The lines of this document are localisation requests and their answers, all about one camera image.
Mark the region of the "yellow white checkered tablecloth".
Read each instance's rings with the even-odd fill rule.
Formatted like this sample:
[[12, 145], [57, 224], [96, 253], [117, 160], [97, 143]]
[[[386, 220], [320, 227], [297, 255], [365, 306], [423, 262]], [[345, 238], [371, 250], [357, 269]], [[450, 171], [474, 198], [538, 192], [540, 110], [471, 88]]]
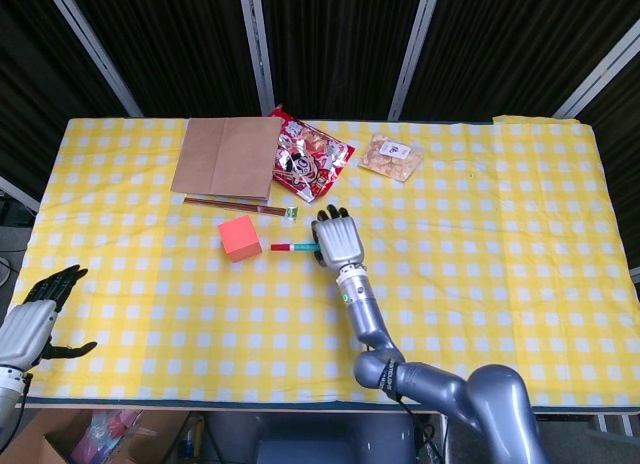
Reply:
[[409, 361], [460, 376], [513, 367], [532, 403], [640, 408], [640, 301], [594, 134], [569, 121], [493, 125], [323, 122], [362, 152], [374, 134], [420, 147], [400, 183], [352, 158], [323, 200], [273, 186], [295, 220], [252, 217], [263, 250], [232, 262], [232, 213], [171, 189], [183, 119], [74, 119], [25, 246], [13, 303], [78, 264], [53, 339], [96, 348], [45, 362], [53, 400], [320, 403], [382, 400], [355, 381], [360, 352], [334, 274], [304, 252], [331, 203], [348, 209], [390, 334]]

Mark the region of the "colourful plastic bag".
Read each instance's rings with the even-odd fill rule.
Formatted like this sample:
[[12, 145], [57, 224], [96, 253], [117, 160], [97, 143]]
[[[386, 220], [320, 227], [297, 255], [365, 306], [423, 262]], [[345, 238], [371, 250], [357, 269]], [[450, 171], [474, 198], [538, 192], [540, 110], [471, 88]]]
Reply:
[[105, 464], [139, 419], [139, 410], [97, 410], [70, 455], [72, 464]]

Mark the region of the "white metal frame post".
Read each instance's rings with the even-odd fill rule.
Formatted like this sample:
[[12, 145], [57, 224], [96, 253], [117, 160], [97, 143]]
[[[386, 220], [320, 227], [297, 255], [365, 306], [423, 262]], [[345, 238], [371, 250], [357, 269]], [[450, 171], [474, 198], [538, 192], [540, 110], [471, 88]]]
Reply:
[[140, 106], [76, 0], [51, 1], [67, 22], [127, 114], [132, 118], [143, 118], [144, 114]]
[[555, 119], [576, 118], [640, 54], [640, 18], [555, 111]]
[[391, 101], [388, 121], [398, 121], [402, 114], [437, 2], [438, 0], [419, 0]]
[[260, 109], [268, 115], [275, 107], [271, 63], [262, 0], [240, 0]]

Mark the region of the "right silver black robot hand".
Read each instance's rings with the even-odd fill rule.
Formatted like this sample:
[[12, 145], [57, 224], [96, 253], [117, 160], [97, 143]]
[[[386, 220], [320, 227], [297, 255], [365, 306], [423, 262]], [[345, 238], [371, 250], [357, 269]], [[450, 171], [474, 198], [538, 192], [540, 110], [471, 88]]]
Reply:
[[348, 265], [363, 264], [364, 247], [346, 208], [329, 204], [317, 213], [311, 231], [319, 247], [314, 256], [322, 267], [339, 271]]

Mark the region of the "clear bag of biscuits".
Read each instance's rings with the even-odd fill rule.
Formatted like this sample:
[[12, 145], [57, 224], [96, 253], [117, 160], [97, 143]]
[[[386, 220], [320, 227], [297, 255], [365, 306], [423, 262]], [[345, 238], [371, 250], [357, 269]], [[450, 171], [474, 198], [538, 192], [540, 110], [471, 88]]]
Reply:
[[359, 166], [398, 182], [406, 182], [424, 159], [424, 151], [383, 134], [373, 134]]

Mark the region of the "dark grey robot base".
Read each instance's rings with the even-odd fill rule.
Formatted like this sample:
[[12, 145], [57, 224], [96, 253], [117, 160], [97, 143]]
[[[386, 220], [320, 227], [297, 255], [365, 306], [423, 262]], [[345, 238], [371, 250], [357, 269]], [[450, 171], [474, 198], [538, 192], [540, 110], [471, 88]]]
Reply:
[[406, 414], [213, 411], [201, 464], [415, 464]]

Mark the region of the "black ribbed curtain panel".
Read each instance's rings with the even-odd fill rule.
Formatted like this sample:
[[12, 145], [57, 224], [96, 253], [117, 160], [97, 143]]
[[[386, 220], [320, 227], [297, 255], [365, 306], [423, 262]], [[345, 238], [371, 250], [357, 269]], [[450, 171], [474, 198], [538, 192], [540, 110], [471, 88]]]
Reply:
[[147, 117], [261, 113], [241, 0], [75, 0]]
[[52, 0], [0, 0], [0, 177], [39, 200], [70, 119], [125, 115]]
[[628, 266], [640, 268], [640, 55], [578, 119], [595, 133]]
[[277, 104], [386, 120], [420, 0], [261, 0]]
[[640, 0], [437, 0], [401, 118], [549, 117], [640, 19]]

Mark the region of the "orange cube block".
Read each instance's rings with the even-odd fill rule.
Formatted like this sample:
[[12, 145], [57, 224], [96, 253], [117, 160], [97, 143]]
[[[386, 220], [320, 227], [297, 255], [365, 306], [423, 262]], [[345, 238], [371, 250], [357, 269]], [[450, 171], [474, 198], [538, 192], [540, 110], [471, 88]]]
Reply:
[[219, 224], [218, 232], [224, 252], [232, 262], [239, 262], [262, 252], [260, 239], [248, 215]]

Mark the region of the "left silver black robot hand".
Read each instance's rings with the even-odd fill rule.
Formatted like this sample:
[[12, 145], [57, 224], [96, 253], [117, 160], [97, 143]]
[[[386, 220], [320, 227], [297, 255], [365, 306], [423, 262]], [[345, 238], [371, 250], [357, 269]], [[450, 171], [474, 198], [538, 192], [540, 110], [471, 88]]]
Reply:
[[41, 360], [76, 359], [97, 347], [51, 344], [52, 331], [75, 284], [88, 270], [75, 264], [38, 281], [24, 302], [8, 312], [0, 327], [0, 367], [27, 372]]

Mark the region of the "brown paper bag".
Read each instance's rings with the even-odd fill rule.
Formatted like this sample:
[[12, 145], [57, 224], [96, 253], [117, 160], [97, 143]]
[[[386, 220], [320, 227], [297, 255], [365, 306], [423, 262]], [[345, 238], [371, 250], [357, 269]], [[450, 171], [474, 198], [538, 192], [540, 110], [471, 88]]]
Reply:
[[266, 200], [281, 126], [278, 117], [190, 119], [171, 190]]

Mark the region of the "red cartoon snack bag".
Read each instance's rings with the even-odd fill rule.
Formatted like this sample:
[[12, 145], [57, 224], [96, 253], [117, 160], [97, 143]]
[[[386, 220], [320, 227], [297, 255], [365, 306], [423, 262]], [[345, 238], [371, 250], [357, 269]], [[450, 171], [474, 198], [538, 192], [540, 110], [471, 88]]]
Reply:
[[355, 148], [296, 119], [280, 106], [269, 114], [282, 120], [273, 178], [307, 203], [324, 196]]

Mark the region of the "brown cardboard box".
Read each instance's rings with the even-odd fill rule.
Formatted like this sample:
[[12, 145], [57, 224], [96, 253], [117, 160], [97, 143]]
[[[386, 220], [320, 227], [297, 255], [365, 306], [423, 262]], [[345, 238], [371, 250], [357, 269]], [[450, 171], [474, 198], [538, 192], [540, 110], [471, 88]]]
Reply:
[[[89, 426], [89, 409], [43, 409], [0, 455], [0, 464], [72, 464]], [[187, 411], [139, 410], [139, 419], [105, 464], [162, 464], [188, 420]]]

